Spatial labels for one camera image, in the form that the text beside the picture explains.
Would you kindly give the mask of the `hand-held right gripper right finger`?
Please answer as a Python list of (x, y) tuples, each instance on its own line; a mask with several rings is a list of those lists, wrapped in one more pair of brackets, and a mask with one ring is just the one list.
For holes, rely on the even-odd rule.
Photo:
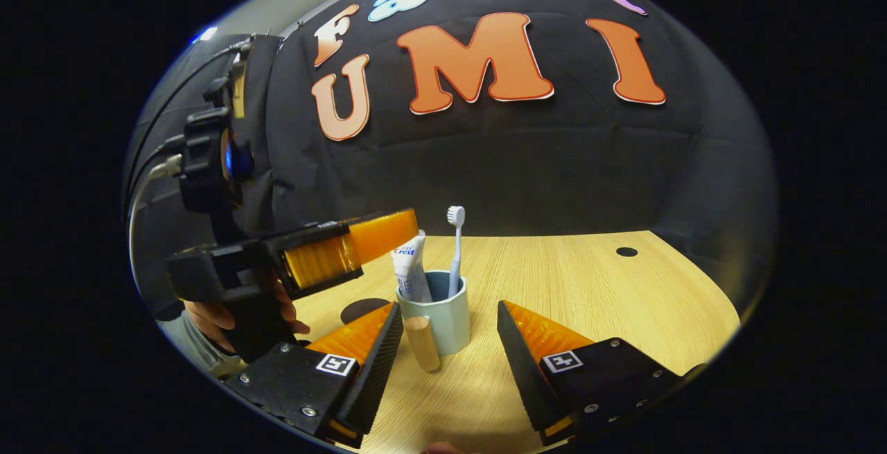
[(497, 330), (530, 426), (545, 446), (598, 441), (687, 380), (624, 338), (595, 342), (508, 300), (498, 302)]

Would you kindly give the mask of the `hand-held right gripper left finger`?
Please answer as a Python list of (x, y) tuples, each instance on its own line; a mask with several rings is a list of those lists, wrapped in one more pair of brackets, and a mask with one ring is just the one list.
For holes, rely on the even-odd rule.
[(314, 343), (278, 344), (224, 384), (301, 434), (360, 448), (402, 332), (401, 306), (389, 302)]

